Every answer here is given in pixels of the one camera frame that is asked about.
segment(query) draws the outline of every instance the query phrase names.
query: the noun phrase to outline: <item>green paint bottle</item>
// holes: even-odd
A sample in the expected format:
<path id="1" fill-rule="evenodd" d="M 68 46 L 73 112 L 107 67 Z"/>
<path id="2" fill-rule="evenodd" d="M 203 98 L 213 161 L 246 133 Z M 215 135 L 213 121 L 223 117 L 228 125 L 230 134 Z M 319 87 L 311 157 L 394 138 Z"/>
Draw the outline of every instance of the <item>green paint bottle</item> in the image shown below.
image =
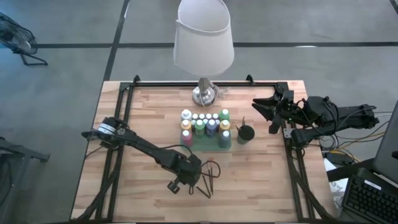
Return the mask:
<path id="1" fill-rule="evenodd" d="M 195 123 L 195 134 L 199 138 L 202 138 L 205 135 L 205 127 L 206 125 L 202 120 L 197 120 L 197 122 Z"/>
<path id="2" fill-rule="evenodd" d="M 227 109 L 223 109 L 220 112 L 219 117 L 220 117 L 220 121 L 223 121 L 223 120 L 228 120 L 229 121 L 229 111 Z"/>

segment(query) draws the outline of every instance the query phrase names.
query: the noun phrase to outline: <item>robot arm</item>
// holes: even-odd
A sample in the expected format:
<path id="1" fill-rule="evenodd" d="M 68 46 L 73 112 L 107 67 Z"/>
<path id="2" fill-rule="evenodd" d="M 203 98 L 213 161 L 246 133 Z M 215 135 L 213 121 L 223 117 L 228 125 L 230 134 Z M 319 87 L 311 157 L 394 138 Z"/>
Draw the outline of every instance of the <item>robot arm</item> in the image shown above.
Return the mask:
<path id="1" fill-rule="evenodd" d="M 329 97 L 310 96 L 307 100 L 300 100 L 304 104 L 301 108 L 293 99 L 292 90 L 277 89 L 274 96 L 253 99 L 252 104 L 267 121 L 272 121 L 269 127 L 270 134 L 278 132 L 282 119 L 303 126 L 302 129 L 293 129 L 290 133 L 293 147 L 303 147 L 315 138 L 329 136 L 347 128 L 370 129 L 379 122 L 374 117 L 375 106 L 339 108 L 330 101 Z"/>
<path id="2" fill-rule="evenodd" d="M 81 135 L 89 141 L 100 139 L 101 146 L 108 149 L 126 145 L 151 156 L 161 168 L 177 176 L 167 186 L 175 194 L 180 190 L 177 186 L 179 182 L 194 187 L 200 178 L 201 160 L 196 155 L 191 153 L 186 157 L 176 150 L 159 148 L 138 136 L 120 119 L 105 118 L 98 129 L 83 132 Z"/>

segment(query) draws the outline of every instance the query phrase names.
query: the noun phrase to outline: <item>floor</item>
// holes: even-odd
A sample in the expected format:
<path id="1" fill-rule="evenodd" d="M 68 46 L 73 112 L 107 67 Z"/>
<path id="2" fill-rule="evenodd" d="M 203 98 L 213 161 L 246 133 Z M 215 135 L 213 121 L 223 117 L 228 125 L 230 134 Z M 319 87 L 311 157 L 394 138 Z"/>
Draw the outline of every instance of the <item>floor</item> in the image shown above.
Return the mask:
<path id="1" fill-rule="evenodd" d="M 242 80 L 251 74 L 256 80 L 305 80 L 309 95 L 328 95 L 339 106 L 367 103 L 391 111 L 398 100 L 398 14 L 390 1 L 225 0 L 235 42 L 291 44 L 236 48 L 232 67 L 217 79 Z M 0 2 L 0 12 L 29 28 L 38 44 L 47 47 L 37 56 L 49 63 L 26 67 L 0 48 L 0 136 L 51 153 L 48 163 L 31 163 L 12 223 L 68 220 L 86 149 L 80 132 L 91 127 L 103 80 L 132 80 L 134 75 L 142 80 L 196 79 L 173 65 L 170 48 L 116 48 L 118 43 L 173 42 L 179 2 Z M 294 47 L 296 42 L 327 47 Z M 380 47 L 367 47 L 371 42 Z M 357 144 L 350 151 L 368 159 L 378 144 Z"/>

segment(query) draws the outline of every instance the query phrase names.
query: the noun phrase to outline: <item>silver lamp base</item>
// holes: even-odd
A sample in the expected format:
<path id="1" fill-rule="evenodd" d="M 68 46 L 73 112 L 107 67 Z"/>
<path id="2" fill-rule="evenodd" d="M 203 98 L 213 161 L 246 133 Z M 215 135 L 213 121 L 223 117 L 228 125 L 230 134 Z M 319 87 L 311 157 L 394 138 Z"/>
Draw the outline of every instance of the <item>silver lamp base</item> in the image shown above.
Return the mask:
<path id="1" fill-rule="evenodd" d="M 192 100 L 198 106 L 210 106 L 214 103 L 215 97 L 214 90 L 209 87 L 205 91 L 201 91 L 199 86 L 192 91 Z"/>

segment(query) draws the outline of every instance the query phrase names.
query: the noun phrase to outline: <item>black cup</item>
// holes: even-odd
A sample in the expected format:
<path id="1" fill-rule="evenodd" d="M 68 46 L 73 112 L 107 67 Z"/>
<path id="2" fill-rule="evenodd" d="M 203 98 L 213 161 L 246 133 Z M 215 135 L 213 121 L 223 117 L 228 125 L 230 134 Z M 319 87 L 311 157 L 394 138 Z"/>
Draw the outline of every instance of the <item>black cup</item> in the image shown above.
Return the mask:
<path id="1" fill-rule="evenodd" d="M 254 138 L 254 129 L 248 125 L 241 126 L 238 129 L 238 143 L 246 144 Z"/>

